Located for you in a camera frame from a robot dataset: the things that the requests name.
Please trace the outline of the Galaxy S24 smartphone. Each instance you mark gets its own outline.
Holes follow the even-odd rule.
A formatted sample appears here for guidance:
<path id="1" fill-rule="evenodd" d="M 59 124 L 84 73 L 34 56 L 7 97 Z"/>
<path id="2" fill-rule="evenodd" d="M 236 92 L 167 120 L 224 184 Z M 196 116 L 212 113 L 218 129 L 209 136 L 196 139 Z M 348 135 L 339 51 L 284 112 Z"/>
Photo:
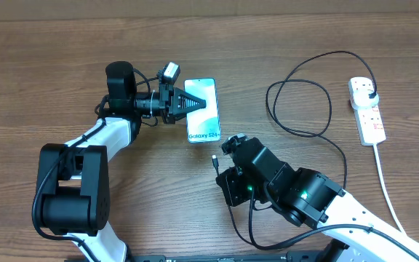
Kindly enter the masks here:
<path id="1" fill-rule="evenodd" d="M 206 107 L 187 114 L 187 133 L 190 143 L 215 142 L 221 139 L 216 83 L 213 78 L 186 79 L 185 91 L 205 100 Z"/>

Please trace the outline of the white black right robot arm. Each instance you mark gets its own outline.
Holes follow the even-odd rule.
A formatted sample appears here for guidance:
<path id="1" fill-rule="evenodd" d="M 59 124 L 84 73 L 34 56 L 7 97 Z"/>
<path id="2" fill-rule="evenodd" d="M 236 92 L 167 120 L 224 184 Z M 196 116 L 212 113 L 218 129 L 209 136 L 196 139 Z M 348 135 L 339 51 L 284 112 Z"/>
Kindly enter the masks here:
<path id="1" fill-rule="evenodd" d="M 274 245 L 248 242 L 261 250 L 280 250 L 318 233 L 332 243 L 318 261 L 419 261 L 419 243 L 390 226 L 360 204 L 351 193 L 318 171 L 294 170 L 257 138 L 238 134 L 221 149 L 233 167 L 218 173 L 226 204 L 270 203 L 271 209 L 294 226 L 310 229 Z"/>

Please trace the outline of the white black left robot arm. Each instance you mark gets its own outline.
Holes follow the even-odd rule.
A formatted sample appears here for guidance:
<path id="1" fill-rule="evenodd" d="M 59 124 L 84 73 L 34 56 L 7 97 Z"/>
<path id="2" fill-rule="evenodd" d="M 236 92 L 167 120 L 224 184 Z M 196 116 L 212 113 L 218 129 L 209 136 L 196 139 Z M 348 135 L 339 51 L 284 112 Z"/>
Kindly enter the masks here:
<path id="1" fill-rule="evenodd" d="M 174 86 L 180 66 L 173 62 L 158 71 L 158 89 L 145 92 L 137 91 L 140 71 L 127 61 L 110 63 L 105 73 L 108 94 L 95 107 L 95 125 L 41 148 L 31 218 L 39 236 L 73 242 L 86 261 L 133 261 L 108 221 L 108 163 L 134 142 L 144 119 L 174 124 L 207 103 Z"/>

